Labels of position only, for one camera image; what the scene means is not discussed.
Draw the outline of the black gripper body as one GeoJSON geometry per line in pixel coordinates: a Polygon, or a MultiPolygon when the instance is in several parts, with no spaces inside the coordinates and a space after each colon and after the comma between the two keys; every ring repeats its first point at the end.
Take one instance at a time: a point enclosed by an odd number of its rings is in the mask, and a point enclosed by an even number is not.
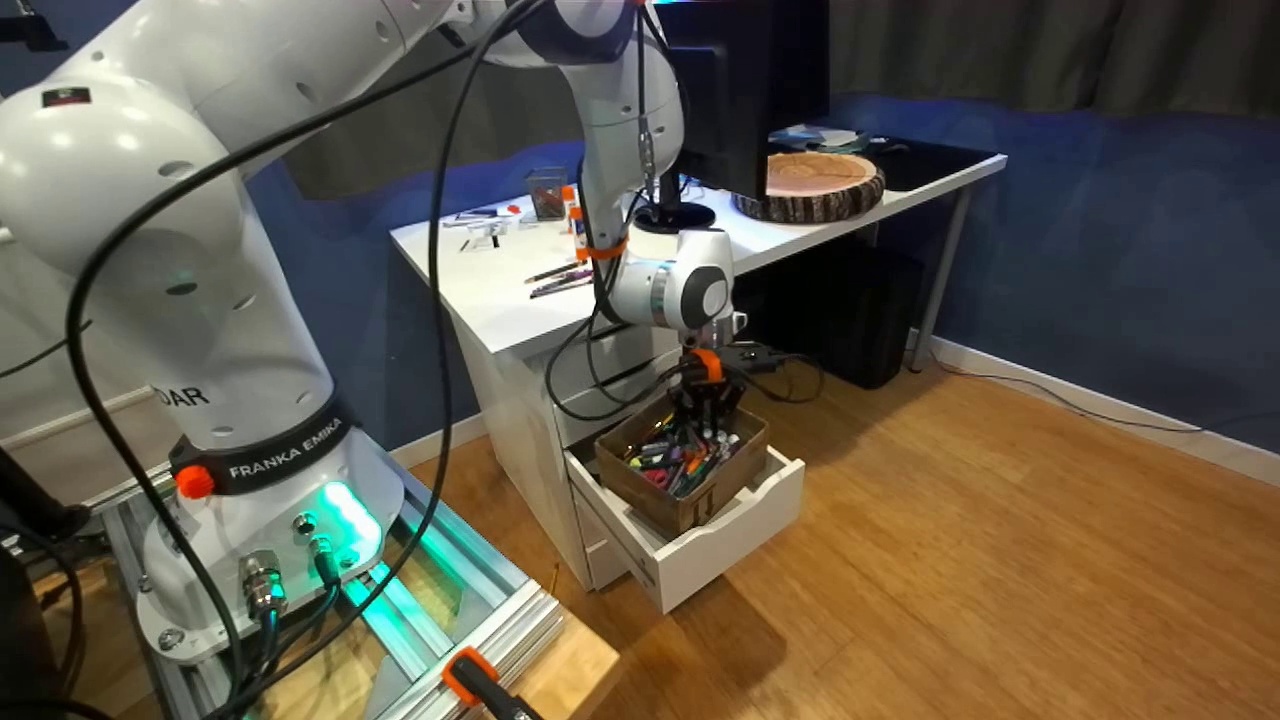
{"type": "Polygon", "coordinates": [[[726,389],[723,358],[698,340],[693,340],[679,358],[679,389],[693,402],[709,402],[726,389]]]}

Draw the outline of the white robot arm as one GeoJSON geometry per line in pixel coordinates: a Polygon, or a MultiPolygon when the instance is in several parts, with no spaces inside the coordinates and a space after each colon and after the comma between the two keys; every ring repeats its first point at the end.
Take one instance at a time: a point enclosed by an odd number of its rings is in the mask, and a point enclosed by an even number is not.
{"type": "Polygon", "coordinates": [[[137,0],[0,101],[0,221],[178,427],[137,597],[175,665],[229,656],[374,565],[400,512],[402,484],[336,402],[244,178],[363,106],[429,38],[567,79],[608,318],[698,332],[733,307],[721,236],[629,254],[631,195],[684,146],[649,0],[137,0]]]}

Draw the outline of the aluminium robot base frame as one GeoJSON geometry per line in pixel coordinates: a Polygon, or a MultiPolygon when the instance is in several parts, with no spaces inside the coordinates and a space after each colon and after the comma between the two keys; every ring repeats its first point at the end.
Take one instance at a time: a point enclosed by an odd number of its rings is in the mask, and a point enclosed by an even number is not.
{"type": "MultiPolygon", "coordinates": [[[[321,647],[258,695],[252,720],[460,720],[465,699],[442,685],[457,656],[477,653],[512,685],[558,641],[556,597],[435,504],[415,476],[400,484],[388,557],[339,587],[326,626],[292,615],[321,647]]],[[[160,710],[168,720],[200,720],[229,695],[230,665],[214,634],[178,627],[160,612],[160,576],[144,559],[152,521],[144,495],[102,510],[160,710]]]]}

